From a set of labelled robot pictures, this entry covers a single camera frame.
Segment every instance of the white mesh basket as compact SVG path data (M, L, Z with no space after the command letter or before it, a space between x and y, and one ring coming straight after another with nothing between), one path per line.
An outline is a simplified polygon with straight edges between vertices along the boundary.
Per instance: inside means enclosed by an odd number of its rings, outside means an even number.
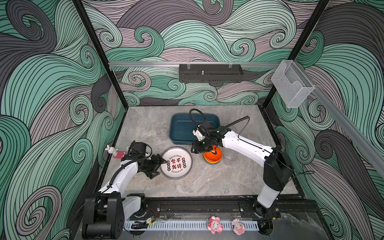
M283 60L272 76L272 82L288 108L298 108L314 90L303 67L293 60Z

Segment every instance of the pink bear figurine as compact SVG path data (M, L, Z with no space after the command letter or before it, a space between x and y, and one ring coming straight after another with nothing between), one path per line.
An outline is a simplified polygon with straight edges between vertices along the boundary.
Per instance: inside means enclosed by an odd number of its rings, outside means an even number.
M211 222L208 224L208 230L211 231L212 234L215 234L215 232L221 233L223 230L223 225L220 224L220 218L212 216L210 218Z
M233 232L237 235L241 235L245 232L245 225L241 222L239 222L239 220L237 218L235 218L233 221L232 221L232 225L233 225Z

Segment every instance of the wave pattern wallpaper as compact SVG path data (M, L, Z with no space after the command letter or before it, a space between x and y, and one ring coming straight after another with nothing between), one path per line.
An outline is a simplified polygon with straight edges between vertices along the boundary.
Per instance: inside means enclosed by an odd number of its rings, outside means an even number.
M324 11L297 61L384 155L384 2ZM316 97L288 109L268 107L307 198L316 200L335 239L384 238L384 180Z
M124 108L71 0L0 1L0 233L69 239Z
M83 0L109 61L287 59L317 0ZM180 83L178 68L114 68L130 106L262 104L272 69Z

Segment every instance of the marble surface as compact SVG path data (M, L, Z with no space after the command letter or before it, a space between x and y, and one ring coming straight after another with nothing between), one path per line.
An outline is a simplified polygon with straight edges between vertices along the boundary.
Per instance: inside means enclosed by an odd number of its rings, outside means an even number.
M170 119L176 113L188 113L192 106L130 107L122 126L116 147L125 150L133 141L149 144L153 153L162 155L171 147L182 147L190 152L191 146L174 145L168 134L159 135L156 128L169 129ZM216 114L221 125L233 122L241 117L250 116L250 121L242 136L255 142L275 146L267 125L258 106L198 106L204 113ZM246 121L235 125L239 132ZM223 154L233 154L231 149L223 149ZM228 161L225 157L216 165L208 164L202 154L191 153L193 166L182 179L172 180L160 173L150 180L144 173L136 174L124 194L144 193L147 197L186 197L217 195L256 195L263 186L263 168L250 158L238 154L237 159ZM111 158L104 184L108 182L118 168L120 159ZM296 194L297 190L290 181L282 194Z

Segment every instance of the plastic tub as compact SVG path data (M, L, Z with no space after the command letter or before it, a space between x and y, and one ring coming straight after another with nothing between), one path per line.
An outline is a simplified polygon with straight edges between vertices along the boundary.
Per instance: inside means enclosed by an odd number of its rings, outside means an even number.
M200 113L192 113L192 117L196 122L204 121L204 117ZM205 117L214 128L220 127L220 120L216 115L205 114ZM197 140L192 133L195 126L189 113L176 113L170 121L169 138L176 145L192 145L193 141Z

